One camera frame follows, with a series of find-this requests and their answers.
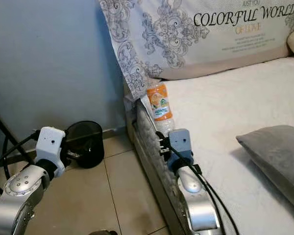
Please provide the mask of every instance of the gray cushion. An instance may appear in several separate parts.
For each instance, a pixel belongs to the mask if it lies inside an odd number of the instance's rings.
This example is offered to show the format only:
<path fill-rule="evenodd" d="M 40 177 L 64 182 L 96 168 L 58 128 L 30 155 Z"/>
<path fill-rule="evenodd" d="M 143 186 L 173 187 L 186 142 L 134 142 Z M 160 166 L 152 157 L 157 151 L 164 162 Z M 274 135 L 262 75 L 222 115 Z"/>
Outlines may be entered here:
<path fill-rule="evenodd" d="M 266 127 L 236 139 L 294 205 L 294 127 Z"/>

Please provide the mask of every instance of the baseboard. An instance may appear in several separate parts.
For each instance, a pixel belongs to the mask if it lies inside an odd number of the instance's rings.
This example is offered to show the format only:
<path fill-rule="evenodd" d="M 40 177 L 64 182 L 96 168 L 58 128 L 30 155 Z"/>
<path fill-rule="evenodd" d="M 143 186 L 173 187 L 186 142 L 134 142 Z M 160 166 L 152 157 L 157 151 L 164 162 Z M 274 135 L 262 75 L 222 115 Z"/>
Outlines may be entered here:
<path fill-rule="evenodd" d="M 102 132 L 102 138 L 108 139 L 108 138 L 111 138 L 114 136 L 123 135 L 125 133 L 126 133 L 126 126 L 118 127 L 115 129 L 108 129 L 108 130 L 104 130 Z M 30 156 L 31 159 L 34 159 L 36 157 L 35 149 L 29 149 L 26 151 L 26 153 Z M 26 161 L 26 159 L 20 153 L 12 155 L 12 156 L 8 157 L 8 159 L 7 159 L 8 165 L 14 164 L 14 163 L 17 163 L 20 161 Z"/>

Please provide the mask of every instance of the patterned pillowcase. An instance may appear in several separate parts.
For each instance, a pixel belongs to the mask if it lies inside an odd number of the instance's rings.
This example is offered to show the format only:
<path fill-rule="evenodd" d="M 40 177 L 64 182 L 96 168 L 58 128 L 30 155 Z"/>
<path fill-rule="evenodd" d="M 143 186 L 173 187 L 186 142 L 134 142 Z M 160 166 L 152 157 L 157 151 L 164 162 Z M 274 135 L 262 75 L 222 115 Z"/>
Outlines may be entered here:
<path fill-rule="evenodd" d="M 99 0 L 135 100 L 182 79 L 288 55 L 294 0 Z"/>
<path fill-rule="evenodd" d="M 236 139 L 294 205 L 294 127 L 266 127 Z"/>

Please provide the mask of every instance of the white bedsheet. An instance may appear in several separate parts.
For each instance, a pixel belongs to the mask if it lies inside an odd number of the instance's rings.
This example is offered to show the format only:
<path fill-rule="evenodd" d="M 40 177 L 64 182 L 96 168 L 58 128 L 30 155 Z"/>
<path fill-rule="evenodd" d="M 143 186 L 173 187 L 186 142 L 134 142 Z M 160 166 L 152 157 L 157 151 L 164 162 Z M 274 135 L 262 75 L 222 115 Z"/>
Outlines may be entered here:
<path fill-rule="evenodd" d="M 242 235 L 294 235 L 294 207 L 235 136 L 294 126 L 294 58 L 165 82 L 176 128 L 191 133 L 195 161 Z"/>

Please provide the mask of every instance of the floor grout line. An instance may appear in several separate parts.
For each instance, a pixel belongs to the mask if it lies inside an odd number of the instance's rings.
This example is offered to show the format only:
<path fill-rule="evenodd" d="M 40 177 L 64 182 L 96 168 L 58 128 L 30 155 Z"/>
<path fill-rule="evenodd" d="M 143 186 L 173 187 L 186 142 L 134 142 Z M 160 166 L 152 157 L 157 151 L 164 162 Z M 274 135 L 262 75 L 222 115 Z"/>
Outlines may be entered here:
<path fill-rule="evenodd" d="M 127 152 L 132 151 L 132 150 L 134 150 L 134 148 L 126 150 L 125 152 L 122 152 L 122 153 L 127 153 Z M 111 155 L 109 157 L 105 157 L 104 159 L 111 158 L 111 157 L 117 156 L 117 155 L 122 154 L 122 153 L 116 153 L 116 154 L 113 154 L 113 155 Z"/>
<path fill-rule="evenodd" d="M 103 159 L 103 162 L 104 162 L 104 168 L 106 170 L 106 175 L 107 175 L 107 179 L 108 179 L 108 184 L 109 184 L 109 188 L 110 188 L 110 193 L 111 193 L 111 197 L 112 197 L 112 202 L 113 202 L 114 210 L 115 210 L 116 215 L 117 215 L 117 221 L 118 221 L 118 225 L 119 225 L 119 230 L 120 230 L 120 233 L 122 235 L 122 230 L 121 230 L 121 226 L 120 226 L 120 222 L 119 222 L 118 212 L 117 212 L 116 204 L 114 203 L 113 193 L 112 193 L 112 189 L 111 189 L 111 185 L 110 185 L 110 181 L 109 181 L 109 176 L 108 176 L 106 161 Z"/>
<path fill-rule="evenodd" d="M 164 228 L 166 228 L 166 226 L 165 226 L 165 227 L 162 227 L 162 228 L 160 228 L 160 229 L 157 229 L 157 230 L 155 230 L 155 231 L 153 231 L 152 233 L 147 234 L 147 235 L 152 235 L 152 234 L 154 234 L 155 232 L 160 231 L 160 230 L 162 230 L 162 229 L 164 229 Z"/>

